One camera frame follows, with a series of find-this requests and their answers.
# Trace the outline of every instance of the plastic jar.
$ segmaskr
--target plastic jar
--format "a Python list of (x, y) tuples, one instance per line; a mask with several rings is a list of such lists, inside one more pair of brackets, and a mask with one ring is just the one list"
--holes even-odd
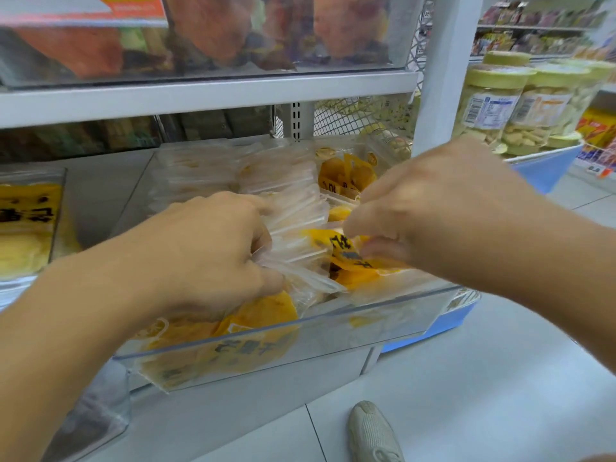
[(591, 102), (598, 94), (601, 86), (612, 74), (616, 64), (607, 61), (579, 60), (576, 58), (566, 58), (564, 60), (554, 60), (553, 63), (568, 64), (577, 68), (588, 68), (590, 72), (582, 78), (578, 87), (575, 88), (573, 97), (562, 112), (558, 124), (552, 133), (557, 135), (567, 135), (575, 131), (581, 116), (590, 106)]
[(472, 135), (496, 147), (531, 68), (479, 64), (466, 71), (452, 137)]
[(526, 66), (530, 61), (530, 53), (500, 52), (491, 50), (483, 56), (483, 64), (499, 64), (501, 66)]
[(508, 152), (523, 156), (546, 145), (552, 128), (573, 96), (575, 87), (589, 69), (567, 64), (539, 64), (504, 128), (503, 142)]
[(573, 131), (572, 133), (563, 136), (552, 134), (548, 138), (548, 143), (545, 145), (545, 147), (550, 149), (563, 149), (565, 147), (573, 147), (580, 145), (582, 139), (583, 137), (581, 133), (578, 133), (577, 131)]

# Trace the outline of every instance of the shoe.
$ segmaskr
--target shoe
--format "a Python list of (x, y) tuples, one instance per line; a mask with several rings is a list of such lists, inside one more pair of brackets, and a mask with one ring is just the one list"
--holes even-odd
[(372, 402), (355, 404), (347, 427), (353, 462), (404, 462), (394, 430)]

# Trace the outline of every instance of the forearm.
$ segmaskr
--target forearm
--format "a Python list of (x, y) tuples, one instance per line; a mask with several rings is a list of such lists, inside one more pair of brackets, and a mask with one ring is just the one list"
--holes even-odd
[(616, 372), (616, 232), (568, 213), (511, 240), (501, 295), (540, 314)]
[(78, 264), (52, 265), (0, 315), (1, 461), (38, 462), (83, 389), (139, 327), (130, 316), (136, 299), (104, 279), (84, 280)]

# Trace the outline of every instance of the floor tile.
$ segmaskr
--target floor tile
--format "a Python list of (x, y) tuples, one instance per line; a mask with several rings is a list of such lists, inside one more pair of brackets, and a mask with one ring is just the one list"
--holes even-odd
[(303, 406), (193, 462), (325, 462)]
[(616, 228), (616, 194), (575, 209), (575, 212), (598, 224)]
[(575, 209), (609, 195), (607, 191), (589, 185), (579, 178), (565, 175), (548, 195), (548, 199), (566, 209)]
[(386, 354), (308, 404), (329, 462), (350, 461), (346, 418), (372, 400), (408, 462), (574, 462), (616, 452), (616, 378), (547, 321), (487, 295), (466, 323)]

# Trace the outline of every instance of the right hand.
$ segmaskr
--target right hand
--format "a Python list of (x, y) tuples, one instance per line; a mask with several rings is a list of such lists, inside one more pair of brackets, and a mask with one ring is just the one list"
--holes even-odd
[(393, 167), (367, 187), (344, 233), (374, 237), (362, 249), (366, 257), (505, 295), (521, 270), (540, 268), (528, 265), (537, 243), (579, 223), (466, 137)]

